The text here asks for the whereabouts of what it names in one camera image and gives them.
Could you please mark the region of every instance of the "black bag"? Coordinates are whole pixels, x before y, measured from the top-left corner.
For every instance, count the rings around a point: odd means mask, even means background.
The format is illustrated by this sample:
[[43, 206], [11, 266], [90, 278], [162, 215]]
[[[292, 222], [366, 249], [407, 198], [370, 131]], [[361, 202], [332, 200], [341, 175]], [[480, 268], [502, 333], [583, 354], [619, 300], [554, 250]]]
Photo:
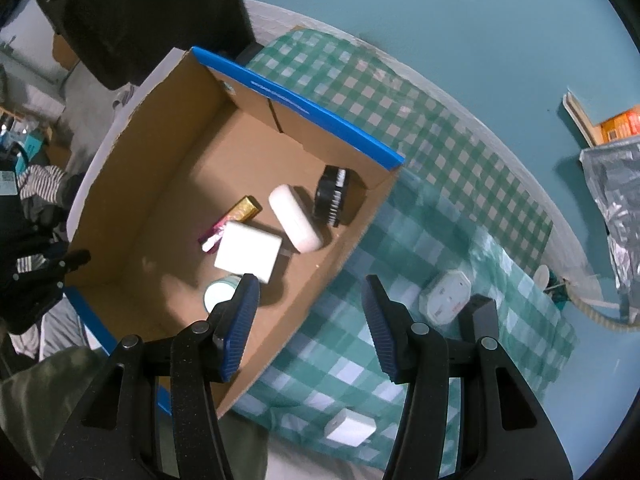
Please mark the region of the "black bag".
[[140, 84], [172, 47], [229, 58], [254, 40], [242, 0], [37, 0], [107, 88]]

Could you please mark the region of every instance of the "small white box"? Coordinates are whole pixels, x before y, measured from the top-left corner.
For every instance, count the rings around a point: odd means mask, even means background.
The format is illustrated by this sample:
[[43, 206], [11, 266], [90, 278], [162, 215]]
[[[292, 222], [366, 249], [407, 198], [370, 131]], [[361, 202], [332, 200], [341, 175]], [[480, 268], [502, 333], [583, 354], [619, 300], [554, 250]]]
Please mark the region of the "small white box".
[[269, 283], [282, 238], [240, 222], [225, 224], [214, 265], [232, 274], [253, 274]]
[[343, 408], [324, 427], [324, 436], [345, 446], [358, 447], [376, 431], [376, 421]]

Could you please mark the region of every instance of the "checkered cloth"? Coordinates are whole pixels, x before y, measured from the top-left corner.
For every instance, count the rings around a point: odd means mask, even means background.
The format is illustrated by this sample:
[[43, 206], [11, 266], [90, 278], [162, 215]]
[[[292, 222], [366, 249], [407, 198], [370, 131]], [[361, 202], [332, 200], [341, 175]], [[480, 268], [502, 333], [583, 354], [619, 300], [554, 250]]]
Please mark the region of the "checkered cloth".
[[294, 30], [248, 67], [392, 147], [409, 169], [484, 226], [527, 274], [538, 268], [551, 218], [458, 117], [370, 50], [315, 30]]
[[[495, 298], [500, 343], [541, 399], [575, 347], [574, 329], [484, 228], [435, 186], [402, 170], [344, 269], [234, 409], [303, 446], [385, 468], [406, 388], [380, 369], [360, 304], [361, 280], [377, 274], [392, 300], [426, 321], [418, 310], [421, 291], [450, 269], [473, 278], [473, 293]], [[457, 326], [443, 332], [455, 336]], [[376, 432], [359, 447], [324, 438], [325, 425], [342, 408], [376, 421]], [[459, 432], [460, 381], [450, 380], [443, 475], [454, 471]]]

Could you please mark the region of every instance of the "white round object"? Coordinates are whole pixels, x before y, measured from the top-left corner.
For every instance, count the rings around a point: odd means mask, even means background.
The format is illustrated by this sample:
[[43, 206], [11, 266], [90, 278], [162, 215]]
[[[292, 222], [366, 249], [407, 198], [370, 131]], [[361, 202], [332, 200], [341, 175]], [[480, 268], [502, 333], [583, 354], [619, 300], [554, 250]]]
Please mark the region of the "white round object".
[[549, 268], [546, 265], [540, 265], [533, 275], [533, 282], [540, 290], [545, 290], [549, 284]]
[[276, 214], [289, 240], [300, 253], [310, 253], [322, 247], [322, 237], [305, 212], [296, 191], [282, 184], [269, 195], [269, 205]]
[[450, 270], [420, 296], [420, 312], [434, 325], [451, 323], [471, 299], [471, 282], [464, 272]]
[[237, 276], [227, 276], [222, 280], [211, 283], [204, 291], [204, 308], [211, 314], [214, 307], [223, 301], [229, 301], [236, 292], [236, 287], [240, 283]]

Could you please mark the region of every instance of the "blue wall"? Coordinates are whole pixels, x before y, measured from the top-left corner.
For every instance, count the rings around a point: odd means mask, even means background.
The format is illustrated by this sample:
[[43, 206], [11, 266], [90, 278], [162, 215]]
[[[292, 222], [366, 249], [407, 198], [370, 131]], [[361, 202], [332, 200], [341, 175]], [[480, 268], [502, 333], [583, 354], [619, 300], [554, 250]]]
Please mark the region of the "blue wall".
[[[640, 103], [640, 56], [607, 0], [260, 0], [359, 36], [453, 95], [558, 204], [596, 273], [612, 276], [600, 215], [560, 111], [570, 88], [594, 120]], [[617, 301], [612, 280], [602, 280]]]

